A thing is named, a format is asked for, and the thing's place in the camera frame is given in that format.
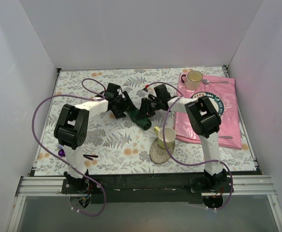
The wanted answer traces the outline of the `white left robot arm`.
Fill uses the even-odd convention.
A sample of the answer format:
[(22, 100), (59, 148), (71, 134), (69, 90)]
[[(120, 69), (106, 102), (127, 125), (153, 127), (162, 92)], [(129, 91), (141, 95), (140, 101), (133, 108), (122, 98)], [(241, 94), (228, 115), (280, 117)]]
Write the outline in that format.
[(115, 118), (124, 118), (124, 114), (133, 103), (126, 91), (116, 84), (109, 83), (104, 93), (78, 105), (65, 104), (60, 112), (54, 136), (62, 146), (69, 163), (68, 175), (75, 178), (72, 187), (78, 193), (89, 189), (89, 181), (83, 176), (87, 172), (83, 144), (87, 137), (89, 119), (112, 111)]

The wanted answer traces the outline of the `dark green cloth napkin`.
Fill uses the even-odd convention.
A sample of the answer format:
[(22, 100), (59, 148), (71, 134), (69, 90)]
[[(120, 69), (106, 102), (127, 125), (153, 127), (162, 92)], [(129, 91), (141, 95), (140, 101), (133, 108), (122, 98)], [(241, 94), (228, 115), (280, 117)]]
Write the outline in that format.
[(152, 123), (151, 123), (150, 119), (147, 118), (147, 117), (137, 118), (138, 112), (139, 112), (139, 109), (137, 109), (137, 108), (130, 108), (127, 111), (127, 114), (129, 116), (129, 118), (132, 120), (132, 122), (134, 122), (141, 129), (143, 129), (145, 131), (150, 129), (151, 126), (152, 126)]

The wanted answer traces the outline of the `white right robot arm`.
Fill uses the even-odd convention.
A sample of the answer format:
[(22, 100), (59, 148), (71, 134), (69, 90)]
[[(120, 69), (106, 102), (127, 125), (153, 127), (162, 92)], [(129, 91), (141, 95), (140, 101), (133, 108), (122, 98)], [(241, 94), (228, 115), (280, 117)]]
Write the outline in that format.
[(136, 118), (152, 117), (157, 110), (186, 113), (193, 131), (199, 136), (205, 158), (205, 187), (210, 192), (218, 191), (223, 182), (218, 175), (226, 174), (221, 163), (218, 132), (221, 118), (208, 96), (184, 98), (172, 96), (164, 84), (154, 88), (155, 95), (142, 98), (141, 107)]

